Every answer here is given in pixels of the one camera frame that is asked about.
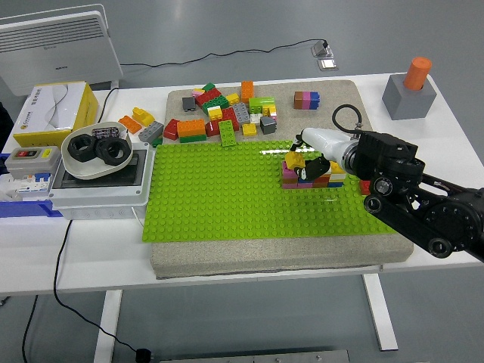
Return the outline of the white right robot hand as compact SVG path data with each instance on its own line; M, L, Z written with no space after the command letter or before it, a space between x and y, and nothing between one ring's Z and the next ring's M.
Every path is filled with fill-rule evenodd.
M296 167L295 173L305 181L314 181L325 174L330 168L330 162L334 161L345 171L346 156L353 147L354 141L341 131L331 129L305 128L294 138L290 150L295 151L303 144L321 152L317 159L306 161L304 167Z

